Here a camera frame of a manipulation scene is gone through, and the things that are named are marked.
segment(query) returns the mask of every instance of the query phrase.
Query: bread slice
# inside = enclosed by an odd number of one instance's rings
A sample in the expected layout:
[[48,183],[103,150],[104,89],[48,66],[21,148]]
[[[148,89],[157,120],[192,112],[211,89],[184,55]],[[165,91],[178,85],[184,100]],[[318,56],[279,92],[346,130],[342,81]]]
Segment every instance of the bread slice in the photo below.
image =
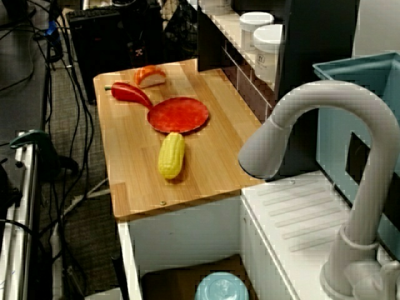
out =
[[165,83],[165,72],[159,66],[148,65],[136,70],[134,82],[139,88]]

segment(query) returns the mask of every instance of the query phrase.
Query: red pepper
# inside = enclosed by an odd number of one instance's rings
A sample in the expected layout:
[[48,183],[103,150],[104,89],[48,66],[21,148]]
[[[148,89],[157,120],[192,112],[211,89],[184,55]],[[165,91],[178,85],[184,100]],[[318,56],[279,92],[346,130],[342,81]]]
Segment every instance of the red pepper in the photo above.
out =
[[146,106],[148,109],[151,109],[153,107],[150,99],[143,91],[128,83],[115,82],[111,86],[111,94],[115,99],[120,101],[137,102]]

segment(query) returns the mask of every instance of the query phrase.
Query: faucet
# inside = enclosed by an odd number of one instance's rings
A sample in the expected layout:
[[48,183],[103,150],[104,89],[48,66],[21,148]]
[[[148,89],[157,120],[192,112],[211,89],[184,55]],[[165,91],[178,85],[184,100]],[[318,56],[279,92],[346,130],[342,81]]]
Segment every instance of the faucet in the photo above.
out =
[[316,81],[287,93],[239,152],[251,176],[270,179],[279,170],[291,129],[314,108],[341,108],[364,121],[372,147],[349,219],[333,242],[320,282],[334,300],[395,300],[400,263],[376,261],[379,222],[400,152],[400,127],[386,103],[371,91],[344,81]]

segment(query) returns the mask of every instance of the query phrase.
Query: wooden cutting board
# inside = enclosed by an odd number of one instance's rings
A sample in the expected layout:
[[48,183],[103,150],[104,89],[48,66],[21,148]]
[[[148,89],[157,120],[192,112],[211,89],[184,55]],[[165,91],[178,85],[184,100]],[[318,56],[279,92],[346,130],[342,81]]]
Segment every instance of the wooden cutting board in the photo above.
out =
[[143,89],[153,104],[186,96],[204,103],[209,119],[201,130],[185,135],[181,173],[165,180],[158,155],[166,134],[146,120],[148,109],[115,100],[105,85],[133,83],[134,70],[94,78],[102,141],[116,219],[129,221],[240,194],[263,183],[238,163],[244,142],[261,125],[220,69],[197,72],[195,59],[161,65],[167,81]]

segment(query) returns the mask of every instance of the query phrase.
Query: white jar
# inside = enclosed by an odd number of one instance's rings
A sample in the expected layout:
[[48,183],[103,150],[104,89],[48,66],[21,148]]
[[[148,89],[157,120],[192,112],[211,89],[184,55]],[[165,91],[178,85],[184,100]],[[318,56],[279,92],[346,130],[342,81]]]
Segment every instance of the white jar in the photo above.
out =
[[231,0],[201,0],[199,5],[204,14],[222,16],[231,11]]
[[254,51],[253,33],[257,28],[274,24],[274,16],[267,12],[247,12],[242,14],[240,21],[240,45],[241,49],[249,52]]
[[260,27],[254,32],[254,46],[256,47],[254,73],[262,81],[269,83],[275,81],[282,29],[282,25],[274,24]]

